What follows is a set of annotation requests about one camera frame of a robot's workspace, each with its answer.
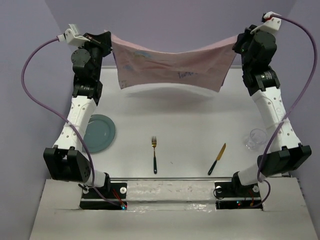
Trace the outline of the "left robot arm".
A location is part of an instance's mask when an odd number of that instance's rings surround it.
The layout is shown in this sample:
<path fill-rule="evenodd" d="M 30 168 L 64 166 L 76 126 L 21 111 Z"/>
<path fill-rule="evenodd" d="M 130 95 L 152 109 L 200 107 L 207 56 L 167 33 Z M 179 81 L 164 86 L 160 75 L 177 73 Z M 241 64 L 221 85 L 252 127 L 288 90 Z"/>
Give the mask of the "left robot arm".
<path fill-rule="evenodd" d="M 84 145 L 90 118 L 99 104 L 103 84 L 100 81 L 103 58 L 112 52 L 111 33 L 85 33 L 84 43 L 71 55 L 74 72 L 71 106 L 60 136 L 46 148 L 44 161 L 54 180 L 77 182 L 93 188 L 97 196 L 110 194 L 108 173 L 97 171 Z"/>

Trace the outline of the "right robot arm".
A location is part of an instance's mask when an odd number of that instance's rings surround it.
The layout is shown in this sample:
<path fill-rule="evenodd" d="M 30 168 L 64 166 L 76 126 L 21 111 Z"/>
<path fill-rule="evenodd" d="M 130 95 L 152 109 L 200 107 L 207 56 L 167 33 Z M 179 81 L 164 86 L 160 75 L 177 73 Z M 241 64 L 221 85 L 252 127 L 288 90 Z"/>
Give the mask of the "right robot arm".
<path fill-rule="evenodd" d="M 244 85 L 271 141 L 266 153 L 258 156 L 254 165 L 233 174 L 230 190 L 235 196 L 242 196 L 259 180 L 298 169 L 311 156 L 312 150 L 295 134 L 283 105 L 280 81 L 270 67 L 277 50 L 275 36 L 251 25 L 237 36 L 232 49 L 241 56 Z"/>

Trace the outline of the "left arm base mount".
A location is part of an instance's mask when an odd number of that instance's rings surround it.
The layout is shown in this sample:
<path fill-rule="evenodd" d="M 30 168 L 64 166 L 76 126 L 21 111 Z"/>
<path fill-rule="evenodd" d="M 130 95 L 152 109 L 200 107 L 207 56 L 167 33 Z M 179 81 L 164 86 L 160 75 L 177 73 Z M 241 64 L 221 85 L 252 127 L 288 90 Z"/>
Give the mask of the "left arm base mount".
<path fill-rule="evenodd" d="M 82 210 L 127 210 L 128 184 L 124 181 L 111 182 L 110 190 L 98 188 L 101 197 L 92 187 L 79 184 L 82 189 L 79 208 Z"/>

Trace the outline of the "pink cloth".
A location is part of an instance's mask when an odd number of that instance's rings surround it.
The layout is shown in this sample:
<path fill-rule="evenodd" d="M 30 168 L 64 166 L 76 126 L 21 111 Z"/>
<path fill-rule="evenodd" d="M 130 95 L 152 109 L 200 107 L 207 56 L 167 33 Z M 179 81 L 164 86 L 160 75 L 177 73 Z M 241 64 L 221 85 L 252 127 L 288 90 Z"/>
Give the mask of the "pink cloth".
<path fill-rule="evenodd" d="M 219 92 L 236 57 L 232 36 L 191 51 L 148 49 L 111 35 L 121 89 L 144 84 L 183 84 Z"/>

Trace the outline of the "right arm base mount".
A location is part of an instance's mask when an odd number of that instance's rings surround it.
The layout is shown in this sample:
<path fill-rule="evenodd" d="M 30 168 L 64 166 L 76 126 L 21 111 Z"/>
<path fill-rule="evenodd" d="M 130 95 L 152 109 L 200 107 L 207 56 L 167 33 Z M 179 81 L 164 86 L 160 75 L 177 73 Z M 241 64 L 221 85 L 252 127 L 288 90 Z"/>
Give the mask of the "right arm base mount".
<path fill-rule="evenodd" d="M 235 187 L 231 181 L 214 183 L 213 196 L 217 210 L 261 209 L 262 201 L 257 184 Z"/>

